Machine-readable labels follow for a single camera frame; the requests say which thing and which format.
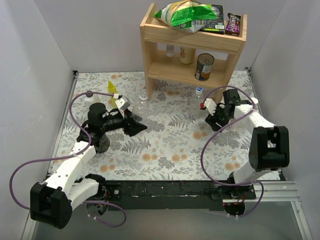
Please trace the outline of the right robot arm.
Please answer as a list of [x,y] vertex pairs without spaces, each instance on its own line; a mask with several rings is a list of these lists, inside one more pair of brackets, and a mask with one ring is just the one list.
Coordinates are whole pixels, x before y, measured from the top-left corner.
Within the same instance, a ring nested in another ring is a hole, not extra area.
[[232,172],[225,182],[214,180],[214,183],[226,186],[230,198],[237,199],[245,192],[244,186],[250,186],[263,175],[289,165],[289,130],[260,115],[255,110],[259,102],[256,98],[244,100],[240,98],[239,88],[230,85],[226,88],[222,103],[215,103],[207,97],[200,103],[200,109],[208,111],[205,122],[214,131],[213,137],[237,122],[251,133],[248,161]]

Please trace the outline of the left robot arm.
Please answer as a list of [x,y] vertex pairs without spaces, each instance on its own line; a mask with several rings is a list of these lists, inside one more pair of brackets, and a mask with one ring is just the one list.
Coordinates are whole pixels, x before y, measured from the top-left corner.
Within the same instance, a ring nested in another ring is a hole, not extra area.
[[43,183],[35,183],[30,190],[30,216],[33,220],[63,229],[73,210],[87,199],[101,200],[106,196],[105,179],[96,174],[87,175],[80,183],[75,181],[86,164],[110,147],[107,132],[122,129],[133,137],[147,129],[142,119],[135,119],[128,109],[107,111],[106,106],[94,103],[89,107],[87,121],[70,152],[71,157]]

